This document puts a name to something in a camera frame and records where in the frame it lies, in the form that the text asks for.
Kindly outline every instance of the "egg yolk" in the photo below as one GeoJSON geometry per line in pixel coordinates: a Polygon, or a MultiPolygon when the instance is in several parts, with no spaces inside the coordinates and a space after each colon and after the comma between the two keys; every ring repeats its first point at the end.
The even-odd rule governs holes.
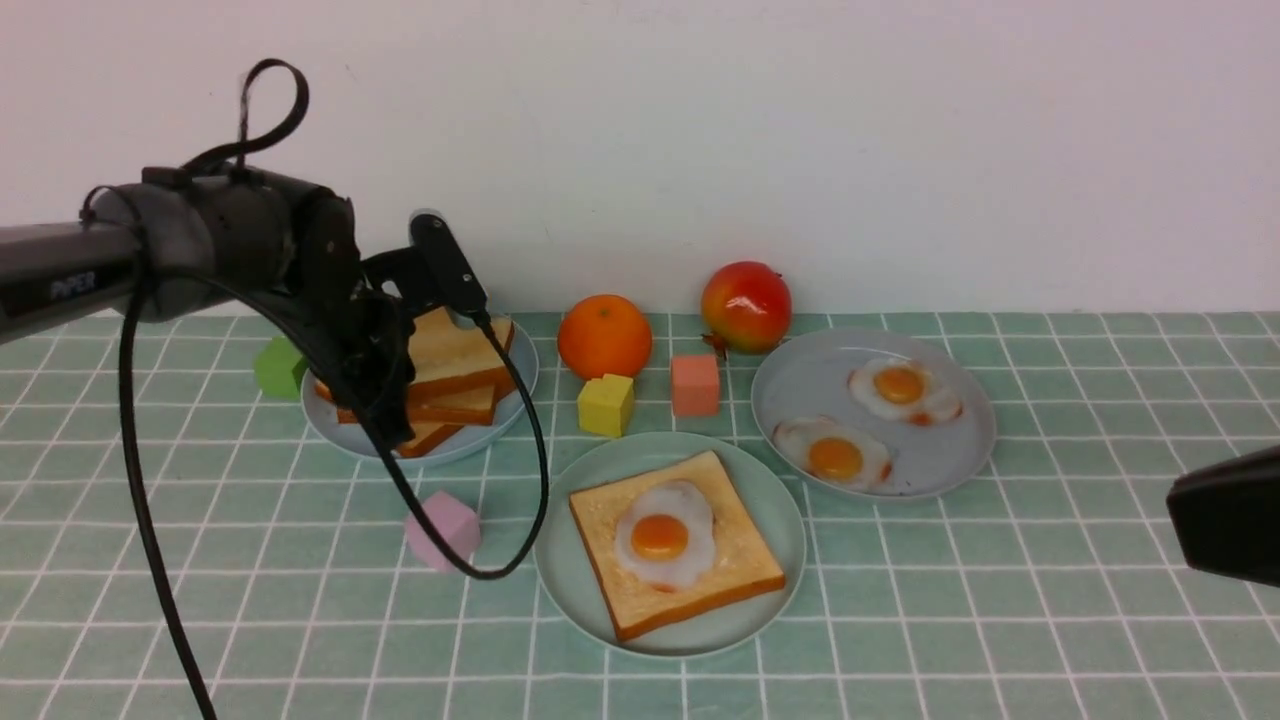
{"type": "Polygon", "coordinates": [[[809,473],[819,478],[852,478],[863,471],[863,451],[845,438],[824,437],[809,446],[809,473]]]}
{"type": "Polygon", "coordinates": [[[895,405],[906,405],[924,396],[924,378],[911,368],[884,368],[876,374],[876,391],[895,405]]]}
{"type": "Polygon", "coordinates": [[[689,528],[671,515],[646,515],[631,530],[631,550],[645,560],[675,560],[689,546],[689,528]]]}

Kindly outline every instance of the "plate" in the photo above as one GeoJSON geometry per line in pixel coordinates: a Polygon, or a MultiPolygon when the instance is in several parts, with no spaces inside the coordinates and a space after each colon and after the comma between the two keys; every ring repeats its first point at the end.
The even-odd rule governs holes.
{"type": "MultiPolygon", "coordinates": [[[[525,380],[529,395],[532,396],[534,388],[538,386],[538,348],[534,347],[534,341],[520,325],[515,323],[513,325],[516,337],[511,341],[511,361],[520,372],[520,378],[525,380]]],[[[374,452],[374,443],[370,442],[364,428],[339,423],[334,406],[316,395],[315,387],[315,377],[311,370],[307,370],[302,378],[302,411],[307,416],[307,423],[320,437],[340,450],[356,457],[376,460],[378,454],[374,452]]],[[[520,392],[512,392],[498,402],[492,425],[467,425],[421,457],[401,457],[398,452],[393,452],[393,455],[399,460],[402,468],[433,468],[453,462],[492,445],[524,414],[525,404],[520,400],[520,392]]]]}
{"type": "Polygon", "coordinates": [[[751,382],[751,413],[765,442],[790,418],[827,415],[860,428],[890,448],[893,471],[874,488],[855,489],[809,475],[782,454],[806,480],[838,492],[876,500],[925,498],[972,478],[996,445],[996,414],[982,384],[941,347],[911,337],[868,328],[833,328],[790,340],[764,359],[751,382]],[[872,415],[849,395],[849,373],[873,357],[923,363],[948,383],[964,413],[948,423],[920,428],[872,415]]]}
{"type": "Polygon", "coordinates": [[[534,564],[556,607],[588,637],[628,655],[690,659],[733,648],[769,625],[791,602],[805,562],[800,509],[786,486],[745,450],[690,433],[640,433],[602,445],[570,465],[552,484],[547,520],[534,544],[534,564]],[[712,610],[620,643],[568,507],[573,491],[620,480],[714,450],[787,584],[780,591],[712,610]]]}

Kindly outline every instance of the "foam block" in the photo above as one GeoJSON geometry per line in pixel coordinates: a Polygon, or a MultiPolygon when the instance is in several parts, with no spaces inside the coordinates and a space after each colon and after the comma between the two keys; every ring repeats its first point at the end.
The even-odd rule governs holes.
{"type": "Polygon", "coordinates": [[[302,397],[300,388],[306,372],[306,357],[284,337],[273,338],[253,360],[257,387],[268,397],[298,400],[302,397]]]}
{"type": "MultiPolygon", "coordinates": [[[[426,502],[422,503],[422,511],[426,512],[435,529],[440,530],[448,546],[465,560],[470,560],[471,555],[480,547],[480,518],[475,510],[442,489],[426,498],[426,502]]],[[[413,551],[413,556],[426,566],[442,573],[457,571],[457,568],[435,547],[431,538],[426,537],[426,532],[417,524],[413,515],[404,520],[404,542],[413,551]]]]}
{"type": "Polygon", "coordinates": [[[623,375],[594,378],[577,393],[577,425],[584,432],[622,437],[635,410],[635,382],[623,375]]]}
{"type": "Polygon", "coordinates": [[[719,366],[714,355],[671,359],[671,411],[680,418],[719,413],[719,366]]]}

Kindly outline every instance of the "green cube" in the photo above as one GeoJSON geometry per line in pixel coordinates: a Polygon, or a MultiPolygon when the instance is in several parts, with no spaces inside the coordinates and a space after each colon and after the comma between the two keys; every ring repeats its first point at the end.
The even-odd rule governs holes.
{"type": "Polygon", "coordinates": [[[253,375],[262,395],[282,400],[302,397],[302,375],[306,372],[306,357],[284,337],[273,338],[253,361],[253,375]]]}

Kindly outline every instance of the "black object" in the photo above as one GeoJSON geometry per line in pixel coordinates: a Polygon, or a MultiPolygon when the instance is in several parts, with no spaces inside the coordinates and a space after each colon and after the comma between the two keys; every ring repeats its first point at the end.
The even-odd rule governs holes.
{"type": "Polygon", "coordinates": [[[1183,475],[1165,505],[1188,566],[1280,587],[1280,446],[1183,475]]]}
{"type": "MultiPolygon", "coordinates": [[[[411,247],[361,261],[348,200],[244,164],[246,154],[271,147],[301,124],[308,99],[301,72],[282,60],[262,60],[241,92],[238,141],[180,168],[146,168],[137,184],[93,188],[78,223],[0,228],[0,343],[105,307],[124,315],[119,391],[129,493],[160,609],[205,720],[216,720],[216,712],[178,615],[142,479],[133,407],[140,322],[169,320],[228,300],[269,319],[334,398],[351,407],[415,520],[471,578],[509,575],[529,555],[547,514],[547,447],[532,397],[498,341],[484,291],[443,218],[426,218],[429,241],[415,237],[411,247]],[[248,88],[274,67],[293,73],[294,105],[279,126],[250,140],[248,88]],[[384,292],[388,279],[407,297],[384,292]],[[539,506],[524,544],[502,568],[477,569],[448,546],[390,450],[413,434],[404,409],[413,379],[413,318],[440,305],[467,315],[484,332],[515,380],[534,430],[539,506]]],[[[419,233],[411,228],[411,234],[419,233]]]]}

